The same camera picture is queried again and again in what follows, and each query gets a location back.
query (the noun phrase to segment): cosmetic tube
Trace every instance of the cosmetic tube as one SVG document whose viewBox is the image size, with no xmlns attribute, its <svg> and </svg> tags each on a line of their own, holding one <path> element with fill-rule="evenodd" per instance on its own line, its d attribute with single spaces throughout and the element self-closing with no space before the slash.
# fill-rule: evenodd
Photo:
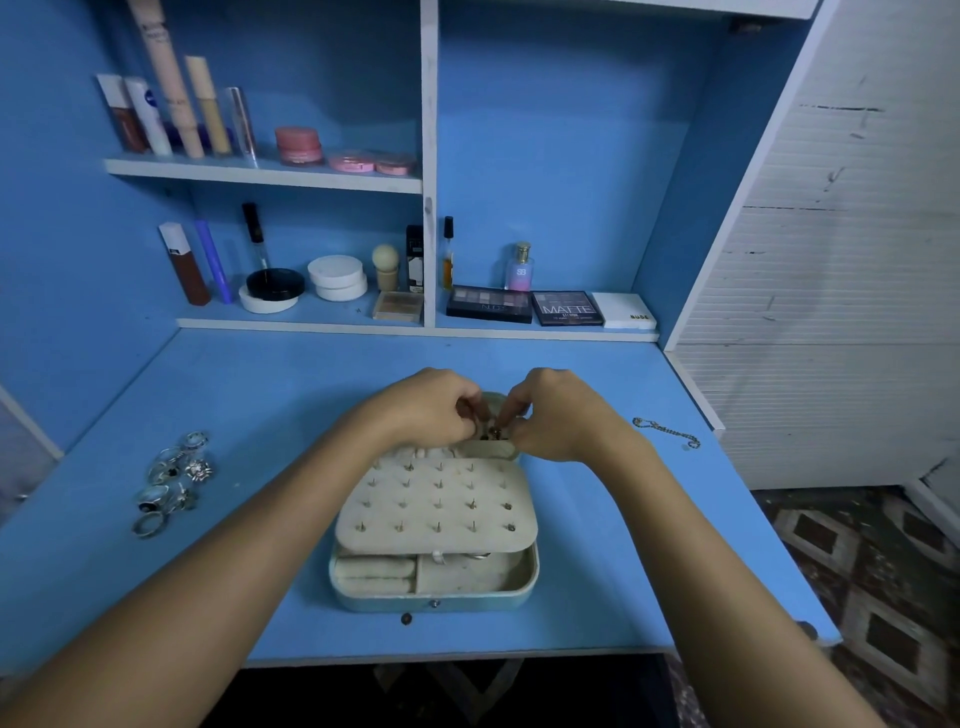
<svg viewBox="0 0 960 728">
<path fill-rule="evenodd" d="M 224 120 L 220 116 L 220 107 L 217 106 L 217 91 L 210 78 L 210 69 L 203 56 L 185 56 L 186 70 L 190 74 L 190 83 L 193 84 L 193 94 L 200 103 L 200 111 L 204 113 L 206 132 L 210 135 L 210 146 L 215 155 L 230 155 L 230 140 L 224 128 Z"/>
<path fill-rule="evenodd" d="M 204 277 L 197 267 L 197 259 L 190 250 L 190 243 L 180 223 L 163 223 L 160 234 L 167 246 L 167 254 L 174 265 L 174 271 L 180 280 L 183 294 L 193 305 L 207 305 L 210 303 L 210 292 L 204 283 Z"/>
<path fill-rule="evenodd" d="M 188 157 L 201 159 L 204 157 L 204 145 L 197 133 L 197 117 L 193 115 L 193 107 L 186 95 L 186 86 L 177 65 L 160 0 L 127 0 L 127 4 L 154 64 L 156 77 L 170 107 L 170 116 L 183 140 L 183 149 Z"/>
<path fill-rule="evenodd" d="M 136 118 L 136 111 L 133 109 L 130 94 L 123 84 L 123 77 L 112 73 L 98 73 L 97 81 L 104 92 L 104 98 L 107 99 L 107 106 L 113 113 L 117 129 L 120 130 L 120 140 L 123 142 L 124 149 L 142 155 L 150 149 L 150 146 L 143 133 L 143 127 Z"/>
<path fill-rule="evenodd" d="M 244 203 L 240 206 L 243 209 L 243 217 L 247 222 L 247 232 L 250 234 L 250 241 L 253 243 L 253 249 L 260 261 L 260 268 L 268 270 L 271 268 L 270 259 L 267 257 L 267 248 L 263 244 L 263 228 L 260 227 L 260 216 L 256 213 L 256 203 Z"/>
<path fill-rule="evenodd" d="M 163 129 L 163 120 L 160 118 L 160 111 L 156 107 L 154 93 L 150 90 L 146 81 L 136 76 L 124 79 L 124 84 L 127 85 L 127 91 L 130 93 L 131 101 L 133 101 L 136 115 L 140 118 L 140 124 L 143 125 L 143 131 L 147 133 L 150 148 L 154 150 L 154 154 L 158 157 L 170 157 L 174 151 L 170 148 L 170 139 Z"/>
<path fill-rule="evenodd" d="M 224 266 L 220 263 L 220 256 L 217 255 L 217 246 L 213 243 L 213 235 L 210 234 L 210 226 L 205 220 L 194 220 L 193 227 L 197 229 L 200 243 L 204 246 L 206 262 L 210 266 L 210 273 L 213 274 L 213 279 L 217 283 L 221 298 L 224 303 L 233 303 L 233 297 L 230 295 L 230 287 L 227 283 L 227 275 L 224 273 Z"/>
<path fill-rule="evenodd" d="M 247 97 L 240 86 L 228 86 L 227 97 L 230 114 L 233 117 L 233 133 L 237 137 L 237 146 L 247 161 L 256 166 L 256 140 L 253 138 L 253 126 L 250 111 L 247 109 Z"/>
</svg>

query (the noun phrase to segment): blue desk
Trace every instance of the blue desk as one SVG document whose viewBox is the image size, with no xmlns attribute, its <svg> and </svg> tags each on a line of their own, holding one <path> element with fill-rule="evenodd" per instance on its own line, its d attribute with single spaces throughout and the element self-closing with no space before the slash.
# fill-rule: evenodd
<svg viewBox="0 0 960 728">
<path fill-rule="evenodd" d="M 707 518 L 794 617 L 839 634 L 653 344 L 182 330 L 0 529 L 0 674 L 35 665 L 193 543 L 375 389 L 424 366 L 506 392 L 533 366 L 572 369 L 647 430 Z M 206 429 L 220 467 L 197 510 L 159 537 L 130 532 L 153 455 Z M 442 656 L 663 651 L 670 633 L 627 528 L 579 465 L 521 461 L 540 522 L 540 581 L 513 612 L 353 614 L 327 583 L 323 538 L 252 665 Z"/>
</svg>

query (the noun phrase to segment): pink compact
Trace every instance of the pink compact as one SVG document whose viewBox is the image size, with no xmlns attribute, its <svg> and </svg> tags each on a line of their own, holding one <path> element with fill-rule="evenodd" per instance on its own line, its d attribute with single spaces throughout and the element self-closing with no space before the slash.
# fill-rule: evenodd
<svg viewBox="0 0 960 728">
<path fill-rule="evenodd" d="M 277 127 L 276 147 L 284 164 L 319 164 L 324 150 L 316 129 L 310 127 Z"/>
<path fill-rule="evenodd" d="M 373 155 L 370 152 L 361 152 L 355 149 L 331 153 L 327 161 L 338 172 L 353 172 L 355 174 L 372 172 L 374 165 Z"/>
<path fill-rule="evenodd" d="M 406 177 L 417 166 L 417 158 L 413 155 L 377 155 L 376 171 L 381 175 Z"/>
</svg>

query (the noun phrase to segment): matte eyeshadow palette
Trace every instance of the matte eyeshadow palette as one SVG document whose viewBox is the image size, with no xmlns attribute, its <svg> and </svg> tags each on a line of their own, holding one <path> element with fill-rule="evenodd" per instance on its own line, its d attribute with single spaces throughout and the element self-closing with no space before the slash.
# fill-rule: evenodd
<svg viewBox="0 0 960 728">
<path fill-rule="evenodd" d="M 603 326 L 603 316 L 584 291 L 534 291 L 532 295 L 541 326 Z"/>
<path fill-rule="evenodd" d="M 525 291 L 504 291 L 499 288 L 474 288 L 455 285 L 446 302 L 446 315 L 462 319 L 509 321 L 530 324 L 534 311 L 530 294 Z"/>
</svg>

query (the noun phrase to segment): sb perfume bottle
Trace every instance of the sb perfume bottle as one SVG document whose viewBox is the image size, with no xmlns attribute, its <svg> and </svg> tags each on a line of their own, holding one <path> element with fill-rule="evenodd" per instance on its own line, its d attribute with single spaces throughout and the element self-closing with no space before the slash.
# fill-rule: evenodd
<svg viewBox="0 0 960 728">
<path fill-rule="evenodd" d="M 534 282 L 534 260 L 530 257 L 530 243 L 516 244 L 516 258 L 507 265 L 509 291 L 529 291 Z"/>
</svg>

